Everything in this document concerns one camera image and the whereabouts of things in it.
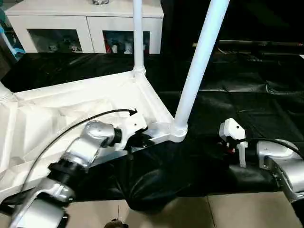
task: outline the glass cabinet door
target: glass cabinet door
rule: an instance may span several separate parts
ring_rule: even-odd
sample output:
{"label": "glass cabinet door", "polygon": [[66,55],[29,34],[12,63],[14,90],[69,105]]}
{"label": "glass cabinet door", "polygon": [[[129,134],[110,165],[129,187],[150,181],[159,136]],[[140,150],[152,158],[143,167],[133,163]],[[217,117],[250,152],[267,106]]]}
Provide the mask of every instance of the glass cabinet door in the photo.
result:
{"label": "glass cabinet door", "polygon": [[75,29],[28,29],[38,52],[81,53]]}
{"label": "glass cabinet door", "polygon": [[[106,53],[133,54],[133,31],[103,31]],[[149,54],[150,32],[143,32],[143,51]]]}
{"label": "glass cabinet door", "polygon": [[[87,17],[96,53],[132,54],[133,18]],[[162,41],[162,18],[143,18],[144,52],[159,54]]]}
{"label": "glass cabinet door", "polygon": [[10,15],[26,52],[92,53],[85,16]]}

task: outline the black cloth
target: black cloth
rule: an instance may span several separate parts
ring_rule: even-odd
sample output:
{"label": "black cloth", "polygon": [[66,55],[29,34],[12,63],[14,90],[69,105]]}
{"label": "black cloth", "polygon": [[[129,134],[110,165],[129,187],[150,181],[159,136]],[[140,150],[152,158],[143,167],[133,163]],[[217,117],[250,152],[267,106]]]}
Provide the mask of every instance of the black cloth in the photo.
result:
{"label": "black cloth", "polygon": [[[303,62],[294,56],[213,55],[181,143],[164,142],[90,169],[77,200],[126,199],[136,210],[163,207],[177,196],[276,191],[272,175],[258,168],[254,148],[248,167],[218,144],[220,124],[233,117],[247,137],[286,139],[304,152]],[[190,59],[146,56],[146,76],[172,115]],[[133,57],[102,54],[26,54],[4,77],[13,92],[131,70]]]}

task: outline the black cable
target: black cable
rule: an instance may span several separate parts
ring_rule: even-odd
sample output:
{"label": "black cable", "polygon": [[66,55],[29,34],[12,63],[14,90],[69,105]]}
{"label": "black cable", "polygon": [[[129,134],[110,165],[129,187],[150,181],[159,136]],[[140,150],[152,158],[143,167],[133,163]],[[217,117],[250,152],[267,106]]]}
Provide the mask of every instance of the black cable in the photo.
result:
{"label": "black cable", "polygon": [[100,117],[100,116],[102,116],[102,115],[106,115],[106,114],[110,114],[110,113],[117,113],[117,112],[129,112],[130,113],[130,116],[131,115],[133,115],[133,114],[135,114],[135,113],[137,113],[137,111],[136,110],[131,110],[131,109],[114,109],[114,110],[111,110],[111,111],[107,111],[107,112],[104,112],[104,113],[100,113],[100,114],[97,114],[97,115],[94,115],[94,116],[91,116],[91,117],[89,117],[89,118],[87,118],[87,119],[85,119],[85,120],[82,120],[82,121],[80,121],[80,122],[78,122],[78,123],[76,123],[76,124],[74,124],[73,126],[70,126],[69,128],[67,128],[66,130],[64,130],[60,135],[58,135],[39,155],[38,155],[38,157],[35,159],[35,161],[34,161],[34,163],[32,164],[32,166],[31,166],[31,168],[29,169],[29,171],[28,171],[28,174],[27,174],[27,176],[26,176],[26,178],[25,178],[25,180],[24,180],[24,182],[23,182],[23,184],[22,184],[22,187],[21,187],[21,189],[20,189],[20,192],[19,193],[21,193],[21,192],[23,192],[24,190],[25,190],[25,186],[26,186],[26,184],[27,184],[27,182],[28,182],[28,180],[29,180],[29,177],[30,177],[30,175],[31,175],[31,173],[32,173],[32,171],[34,170],[34,168],[35,168],[35,166],[36,166],[36,164],[38,163],[38,161],[39,161],[39,159],[42,157],[42,155],[55,143],[55,142],[57,142],[58,141],[58,139],[60,139],[64,134],[66,134],[67,132],[69,132],[69,131],[71,131],[71,130],[73,130],[74,128],[76,128],[76,127],[78,127],[79,125],[81,125],[81,124],[83,124],[83,123],[85,123],[85,122],[87,122],[87,121],[90,121],[90,120],[93,120],[93,119],[95,119],[95,118],[97,118],[97,117]]}
{"label": "black cable", "polygon": [[301,155],[300,151],[297,148],[295,148],[295,147],[287,144],[286,142],[279,141],[279,140],[276,140],[276,139],[268,139],[268,138],[250,138],[250,139],[247,139],[247,138],[245,138],[245,139],[238,139],[236,141],[237,141],[236,142],[237,145],[240,144],[240,143],[242,143],[242,142],[248,142],[248,143],[250,143],[252,141],[268,141],[268,142],[272,142],[272,143],[277,143],[277,144],[280,144],[280,145],[282,145],[284,147],[287,147],[288,149],[294,151],[295,153],[297,153],[298,155],[300,155],[301,158],[303,158],[303,156]]}

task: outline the robotic arm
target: robotic arm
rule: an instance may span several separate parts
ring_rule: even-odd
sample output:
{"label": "robotic arm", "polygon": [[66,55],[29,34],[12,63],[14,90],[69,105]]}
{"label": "robotic arm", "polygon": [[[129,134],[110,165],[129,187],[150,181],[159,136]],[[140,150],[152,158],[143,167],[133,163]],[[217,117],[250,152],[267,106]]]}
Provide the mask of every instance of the robotic arm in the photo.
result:
{"label": "robotic arm", "polygon": [[293,143],[280,139],[246,139],[245,130],[233,118],[221,124],[219,135],[229,151],[238,149],[243,168],[246,167],[247,142],[255,141],[259,167],[272,173],[289,202],[304,199],[304,160]]}
{"label": "robotic arm", "polygon": [[123,149],[128,139],[147,127],[142,116],[134,114],[114,128],[101,121],[88,122],[58,162],[50,164],[50,173],[28,194],[12,216],[9,228],[64,228],[68,222],[65,208],[75,198],[75,188],[96,159],[99,149],[113,146]]}

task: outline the white cart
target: white cart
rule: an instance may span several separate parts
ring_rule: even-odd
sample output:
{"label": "white cart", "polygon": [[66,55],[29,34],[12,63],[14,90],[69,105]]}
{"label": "white cart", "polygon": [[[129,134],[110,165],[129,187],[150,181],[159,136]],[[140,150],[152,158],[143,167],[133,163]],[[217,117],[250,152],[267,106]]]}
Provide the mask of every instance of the white cart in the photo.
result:
{"label": "white cart", "polygon": [[[181,142],[187,134],[187,121],[228,4],[229,0],[211,0],[174,118],[145,76],[142,0],[133,1],[135,52],[132,71],[15,94],[0,83],[0,203],[18,193],[33,161],[49,140],[86,115],[136,108],[148,125],[146,134],[152,141],[156,144],[169,140]],[[104,117],[103,122],[114,126],[126,118],[122,113]],[[47,166],[57,161],[78,135],[79,129],[71,131],[42,156],[25,189],[35,187],[48,174]],[[111,155],[113,159],[127,152],[101,149],[100,154],[104,158]]]}

